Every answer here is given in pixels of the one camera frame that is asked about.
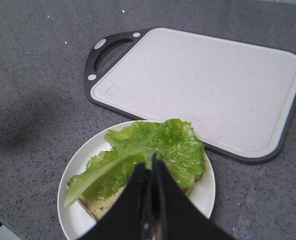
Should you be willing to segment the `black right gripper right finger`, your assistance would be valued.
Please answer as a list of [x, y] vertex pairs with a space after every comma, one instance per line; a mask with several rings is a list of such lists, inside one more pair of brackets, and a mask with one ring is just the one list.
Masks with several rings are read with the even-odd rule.
[[194, 206], [157, 154], [152, 157], [152, 174], [153, 211], [163, 240], [233, 239]]

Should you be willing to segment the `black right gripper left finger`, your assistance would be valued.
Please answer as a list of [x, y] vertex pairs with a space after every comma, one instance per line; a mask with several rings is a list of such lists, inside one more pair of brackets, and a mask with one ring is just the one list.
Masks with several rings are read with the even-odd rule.
[[139, 163], [116, 202], [80, 239], [151, 240], [152, 223], [152, 171]]

